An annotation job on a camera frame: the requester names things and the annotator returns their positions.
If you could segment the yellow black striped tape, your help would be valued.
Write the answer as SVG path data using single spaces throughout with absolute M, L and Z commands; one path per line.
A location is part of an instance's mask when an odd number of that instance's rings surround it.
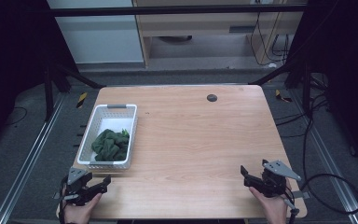
M 291 102 L 293 102 L 290 97 L 283 97 L 283 96 L 281 95 L 281 92 L 280 92 L 279 90 L 275 90 L 275 97 L 276 97 L 276 99 L 282 100 L 282 101 L 284 101 L 284 102 L 286 102 L 286 103 L 291 103 Z
M 82 93 L 80 94 L 79 99 L 78 99 L 78 101 L 77 101 L 77 103 L 76 103 L 76 108 L 81 108 L 81 107 L 82 107 L 82 105 L 83 105 L 84 102 L 85 102 L 85 99 L 87 98 L 87 95 L 88 95 L 87 92 L 82 92 Z

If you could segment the white perforated plastic basket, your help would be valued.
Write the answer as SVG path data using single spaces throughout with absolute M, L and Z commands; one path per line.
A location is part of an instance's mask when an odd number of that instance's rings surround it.
M 137 125 L 137 105 L 96 105 L 84 132 L 76 162 L 90 170 L 126 170 L 131 166 L 131 153 Z M 115 133 L 127 133 L 129 145 L 122 161 L 96 161 L 97 153 L 91 144 L 105 130 Z

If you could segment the person's right hand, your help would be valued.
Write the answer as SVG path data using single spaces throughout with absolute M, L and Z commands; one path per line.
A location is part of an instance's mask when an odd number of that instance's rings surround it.
M 268 224 L 286 224 L 288 205 L 284 201 L 287 198 L 285 194 L 268 198 L 254 187 L 249 190 L 261 204 Z

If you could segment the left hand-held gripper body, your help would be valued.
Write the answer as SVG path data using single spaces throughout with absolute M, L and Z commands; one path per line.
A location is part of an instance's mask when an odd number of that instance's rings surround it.
M 75 205 L 85 205 L 90 201 L 89 188 L 82 186 L 82 177 L 86 170 L 71 167 L 68 175 L 62 180 L 61 188 L 53 195 L 55 200 L 66 200 Z

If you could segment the black horizontal crossbar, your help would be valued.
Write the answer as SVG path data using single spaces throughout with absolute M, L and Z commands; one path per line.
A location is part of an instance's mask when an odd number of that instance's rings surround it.
M 82 16 L 127 16 L 127 15 L 171 15 L 210 13 L 258 13 L 258 12 L 299 12 L 307 4 L 282 5 L 210 5 L 210 6 L 169 6 L 169 7 L 98 7 L 49 9 L 45 14 L 54 17 Z

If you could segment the dark green cloth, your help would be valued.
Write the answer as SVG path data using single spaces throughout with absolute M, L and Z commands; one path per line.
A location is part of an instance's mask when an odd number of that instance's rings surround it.
M 91 149 L 96 153 L 96 161 L 124 161 L 127 159 L 130 134 L 123 129 L 116 133 L 106 129 L 92 142 Z

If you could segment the white cabinet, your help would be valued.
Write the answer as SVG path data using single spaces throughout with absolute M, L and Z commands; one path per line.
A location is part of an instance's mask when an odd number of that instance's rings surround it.
M 131 0 L 48 0 L 51 9 L 132 7 Z M 134 16 L 57 17 L 76 64 L 142 63 Z

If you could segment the person's left hand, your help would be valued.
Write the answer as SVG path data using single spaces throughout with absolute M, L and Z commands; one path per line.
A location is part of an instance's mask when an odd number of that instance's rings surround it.
M 89 224 L 91 213 L 94 207 L 102 198 L 98 193 L 91 201 L 82 206 L 76 206 L 71 203 L 63 205 L 63 220 L 65 224 Z

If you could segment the aluminium floor rail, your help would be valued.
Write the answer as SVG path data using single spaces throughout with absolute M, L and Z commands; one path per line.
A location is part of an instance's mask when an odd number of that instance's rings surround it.
M 318 154 L 325 171 L 329 174 L 332 185 L 337 193 L 337 196 L 352 224 L 358 224 L 358 193 L 357 188 L 351 187 L 348 180 L 344 181 L 344 176 L 339 170 L 332 155 L 327 150 L 324 140 L 321 137 L 320 132 L 313 124 L 313 120 L 310 119 L 302 108 L 301 93 L 296 90 L 289 90 L 293 98 L 297 109 L 300 113 L 304 113 L 304 122 L 307 125 L 305 134 L 305 144 L 309 139 L 313 147 Z
M 5 199 L 0 204 L 0 224 L 7 224 L 10 215 L 23 192 L 25 185 L 34 166 L 37 162 L 48 136 L 54 126 L 57 117 L 62 110 L 62 104 L 66 98 L 64 93 L 58 93 L 53 102 L 52 112 L 48 118 L 43 118 L 41 127 L 37 130 L 37 136 L 33 139 L 32 145 L 26 148 L 26 157 L 20 161 L 20 170 L 16 173 L 15 179 L 11 182 L 9 191 L 5 194 Z

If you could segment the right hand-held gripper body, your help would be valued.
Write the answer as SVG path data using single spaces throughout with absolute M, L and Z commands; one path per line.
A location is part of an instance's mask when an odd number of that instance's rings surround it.
M 262 160 L 264 172 L 262 173 L 262 194 L 268 198 L 288 193 L 286 178 L 300 181 L 301 177 L 282 161 Z

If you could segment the black curtain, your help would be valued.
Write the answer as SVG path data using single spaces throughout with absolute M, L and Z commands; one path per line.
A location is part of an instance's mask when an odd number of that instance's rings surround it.
M 289 56 L 328 78 L 328 95 L 358 150 L 358 0 L 308 0 Z
M 16 97 L 44 82 L 46 63 L 76 70 L 76 63 L 49 10 L 48 0 L 0 0 L 0 131 Z

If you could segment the black metal stand frame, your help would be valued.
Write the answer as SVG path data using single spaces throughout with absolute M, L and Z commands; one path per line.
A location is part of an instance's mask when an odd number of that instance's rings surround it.
M 306 115 L 310 116 L 310 66 L 306 60 L 291 59 L 285 65 L 275 69 L 264 77 L 250 82 L 250 85 L 264 85 L 269 80 L 287 73 L 288 76 L 284 81 L 286 88 L 292 89 L 299 83 L 302 83 L 302 108 Z
M 71 85 L 66 78 L 67 76 L 73 77 L 93 89 L 103 88 L 102 84 L 83 77 L 79 72 L 72 70 L 69 67 L 66 67 L 62 64 L 47 62 L 44 65 L 44 86 L 46 99 L 45 121 L 49 121 L 52 118 L 54 112 L 52 86 L 56 85 L 60 92 L 68 92 L 69 90 L 71 90 Z

